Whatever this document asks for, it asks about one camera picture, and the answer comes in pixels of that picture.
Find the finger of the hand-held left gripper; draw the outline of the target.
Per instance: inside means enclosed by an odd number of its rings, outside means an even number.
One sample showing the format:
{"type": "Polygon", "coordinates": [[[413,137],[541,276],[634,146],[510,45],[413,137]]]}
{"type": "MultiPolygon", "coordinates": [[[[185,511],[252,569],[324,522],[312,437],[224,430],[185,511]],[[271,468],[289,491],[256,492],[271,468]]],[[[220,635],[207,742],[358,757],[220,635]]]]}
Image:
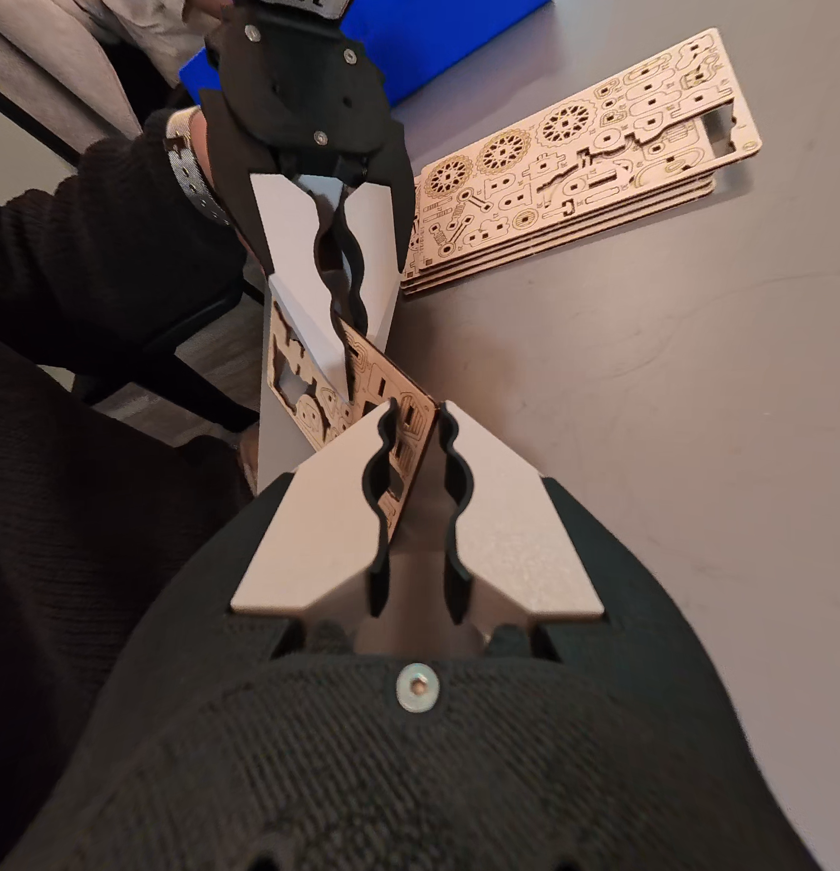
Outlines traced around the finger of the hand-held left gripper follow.
{"type": "Polygon", "coordinates": [[[384,352],[401,285],[391,190],[383,185],[333,190],[330,233],[341,270],[327,279],[330,318],[340,318],[384,352]]]}
{"type": "Polygon", "coordinates": [[[251,189],[259,210],[272,267],[269,288],[319,374],[339,398],[351,397],[346,329],[351,277],[334,245],[334,265],[324,266],[319,243],[332,229],[346,189],[330,177],[253,173],[251,189]]]}

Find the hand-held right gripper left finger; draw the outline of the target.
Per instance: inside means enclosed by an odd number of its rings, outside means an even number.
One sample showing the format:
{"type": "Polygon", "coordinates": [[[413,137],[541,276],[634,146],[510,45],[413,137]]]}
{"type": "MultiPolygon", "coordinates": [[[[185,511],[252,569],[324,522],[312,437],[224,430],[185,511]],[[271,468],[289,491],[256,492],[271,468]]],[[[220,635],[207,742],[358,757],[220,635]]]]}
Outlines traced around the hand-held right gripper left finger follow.
{"type": "Polygon", "coordinates": [[[365,619],[389,593],[388,520],[397,405],[375,406],[301,463],[231,598],[231,610],[290,619],[365,619]]]}

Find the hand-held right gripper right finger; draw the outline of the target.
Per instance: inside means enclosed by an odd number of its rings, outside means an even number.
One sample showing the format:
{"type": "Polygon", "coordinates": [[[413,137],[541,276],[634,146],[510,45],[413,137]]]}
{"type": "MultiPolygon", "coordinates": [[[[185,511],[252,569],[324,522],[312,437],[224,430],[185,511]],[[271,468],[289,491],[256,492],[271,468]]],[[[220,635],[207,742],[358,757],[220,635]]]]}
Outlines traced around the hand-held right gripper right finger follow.
{"type": "Polygon", "coordinates": [[[454,503],[444,598],[455,625],[595,621],[604,606],[550,495],[553,481],[452,401],[438,431],[454,503]]]}

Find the wooden puzzle sheet with cutouts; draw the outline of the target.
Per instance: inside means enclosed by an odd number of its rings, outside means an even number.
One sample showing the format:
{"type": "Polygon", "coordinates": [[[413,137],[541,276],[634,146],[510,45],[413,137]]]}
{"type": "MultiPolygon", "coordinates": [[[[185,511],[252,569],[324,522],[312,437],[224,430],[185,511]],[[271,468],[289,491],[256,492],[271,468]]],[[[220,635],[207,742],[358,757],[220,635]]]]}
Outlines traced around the wooden puzzle sheet with cutouts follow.
{"type": "Polygon", "coordinates": [[[394,404],[395,438],[389,484],[379,499],[393,541],[436,427],[438,405],[385,354],[346,321],[349,400],[329,386],[310,354],[271,301],[266,383],[315,451],[346,432],[375,407],[394,404]]]}

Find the person's left forearm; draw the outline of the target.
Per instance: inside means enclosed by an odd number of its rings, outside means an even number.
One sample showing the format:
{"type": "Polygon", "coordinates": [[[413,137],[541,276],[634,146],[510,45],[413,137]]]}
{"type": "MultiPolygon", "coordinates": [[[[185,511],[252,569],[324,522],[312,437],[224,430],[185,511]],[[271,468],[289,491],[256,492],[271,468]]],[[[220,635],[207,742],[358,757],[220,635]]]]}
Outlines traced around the person's left forearm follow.
{"type": "Polygon", "coordinates": [[[77,371],[115,360],[204,308],[246,252],[196,210],[164,147],[171,113],[104,139],[49,194],[0,206],[0,344],[77,371]]]}

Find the grey desk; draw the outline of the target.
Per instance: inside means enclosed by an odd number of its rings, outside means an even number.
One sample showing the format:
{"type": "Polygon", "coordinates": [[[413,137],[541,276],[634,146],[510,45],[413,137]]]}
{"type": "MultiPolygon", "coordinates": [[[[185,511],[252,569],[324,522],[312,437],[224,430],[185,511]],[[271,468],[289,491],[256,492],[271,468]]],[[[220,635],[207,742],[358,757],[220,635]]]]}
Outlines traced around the grey desk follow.
{"type": "Polygon", "coordinates": [[[556,2],[396,115],[419,171],[708,27],[761,152],[700,202],[412,298],[389,347],[662,582],[840,869],[840,2],[556,2]]]}

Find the person's left hand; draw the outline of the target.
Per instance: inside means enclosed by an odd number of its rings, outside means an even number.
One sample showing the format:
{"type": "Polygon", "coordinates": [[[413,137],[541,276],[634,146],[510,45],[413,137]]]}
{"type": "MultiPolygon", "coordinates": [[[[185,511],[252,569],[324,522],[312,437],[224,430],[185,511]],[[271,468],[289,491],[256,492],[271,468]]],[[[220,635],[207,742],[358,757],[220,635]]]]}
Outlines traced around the person's left hand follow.
{"type": "Polygon", "coordinates": [[[187,165],[189,176],[185,178],[182,170],[178,174],[186,188],[186,196],[196,211],[209,220],[223,224],[226,218],[221,215],[221,197],[217,192],[208,153],[207,122],[200,106],[194,108],[188,123],[189,150],[192,152],[192,158],[189,158],[187,165]]]}

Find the blue box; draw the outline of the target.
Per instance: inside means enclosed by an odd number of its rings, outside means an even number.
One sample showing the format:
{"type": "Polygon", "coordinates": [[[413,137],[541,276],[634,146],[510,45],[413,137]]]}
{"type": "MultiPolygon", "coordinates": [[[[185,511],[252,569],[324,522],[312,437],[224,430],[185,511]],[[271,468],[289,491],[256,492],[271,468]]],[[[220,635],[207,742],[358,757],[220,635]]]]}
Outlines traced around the blue box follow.
{"type": "Polygon", "coordinates": [[[507,29],[542,1],[275,2],[318,17],[335,15],[363,44],[385,79],[391,105],[421,89],[507,29]]]}

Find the stack of wooden puzzle sheets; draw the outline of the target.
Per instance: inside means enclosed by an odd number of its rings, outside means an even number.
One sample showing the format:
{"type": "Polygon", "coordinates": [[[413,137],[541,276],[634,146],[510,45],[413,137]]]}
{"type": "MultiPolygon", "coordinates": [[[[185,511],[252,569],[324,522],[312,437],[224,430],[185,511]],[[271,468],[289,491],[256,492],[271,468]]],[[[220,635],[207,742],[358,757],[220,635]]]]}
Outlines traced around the stack of wooden puzzle sheets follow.
{"type": "Polygon", "coordinates": [[[430,163],[414,179],[417,210],[403,271],[406,298],[699,201],[715,173],[758,153],[749,133],[713,143],[693,122],[647,145],[529,146],[512,127],[430,163]]]}

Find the person's black clothing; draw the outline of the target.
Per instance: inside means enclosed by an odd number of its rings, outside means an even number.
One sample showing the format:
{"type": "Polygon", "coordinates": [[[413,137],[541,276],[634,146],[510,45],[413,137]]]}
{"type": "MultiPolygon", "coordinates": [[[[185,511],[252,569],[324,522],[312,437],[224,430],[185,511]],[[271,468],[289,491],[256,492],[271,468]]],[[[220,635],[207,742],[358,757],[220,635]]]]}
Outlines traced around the person's black clothing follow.
{"type": "Polygon", "coordinates": [[[0,343],[0,862],[142,615],[250,500],[228,443],[168,446],[0,343]]]}

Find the stack of wooden gear sheets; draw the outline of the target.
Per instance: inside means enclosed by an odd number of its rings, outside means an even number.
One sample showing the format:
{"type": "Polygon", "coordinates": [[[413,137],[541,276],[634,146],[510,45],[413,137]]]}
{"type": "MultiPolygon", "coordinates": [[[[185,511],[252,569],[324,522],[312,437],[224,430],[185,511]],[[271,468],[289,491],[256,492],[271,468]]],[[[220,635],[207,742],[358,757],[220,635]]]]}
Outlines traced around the stack of wooden gear sheets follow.
{"type": "Polygon", "coordinates": [[[708,28],[426,165],[406,294],[527,254],[621,208],[688,187],[761,148],[719,30],[708,28]]]}

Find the grey upholstered chair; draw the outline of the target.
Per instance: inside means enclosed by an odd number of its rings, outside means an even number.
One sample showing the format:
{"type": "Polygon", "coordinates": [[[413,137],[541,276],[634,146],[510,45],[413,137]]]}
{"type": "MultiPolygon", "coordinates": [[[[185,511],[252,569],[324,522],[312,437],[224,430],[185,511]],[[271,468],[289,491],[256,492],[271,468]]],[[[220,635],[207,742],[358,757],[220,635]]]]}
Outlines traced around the grey upholstered chair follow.
{"type": "Polygon", "coordinates": [[[76,2],[0,1],[0,115],[76,167],[142,124],[76,2]]]}

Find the black chair frame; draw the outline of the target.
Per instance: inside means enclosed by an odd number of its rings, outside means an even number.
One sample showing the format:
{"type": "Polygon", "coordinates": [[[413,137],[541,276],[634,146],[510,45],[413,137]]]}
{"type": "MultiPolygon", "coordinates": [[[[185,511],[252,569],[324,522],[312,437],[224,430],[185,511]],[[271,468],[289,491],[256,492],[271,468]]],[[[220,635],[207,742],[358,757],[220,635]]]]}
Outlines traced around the black chair frame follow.
{"type": "Polygon", "coordinates": [[[238,277],[205,306],[131,348],[100,372],[76,374],[70,393],[92,407],[135,384],[228,432],[250,429],[260,420],[259,412],[229,398],[177,356],[180,345],[235,309],[244,297],[264,304],[263,293],[238,277]]]}

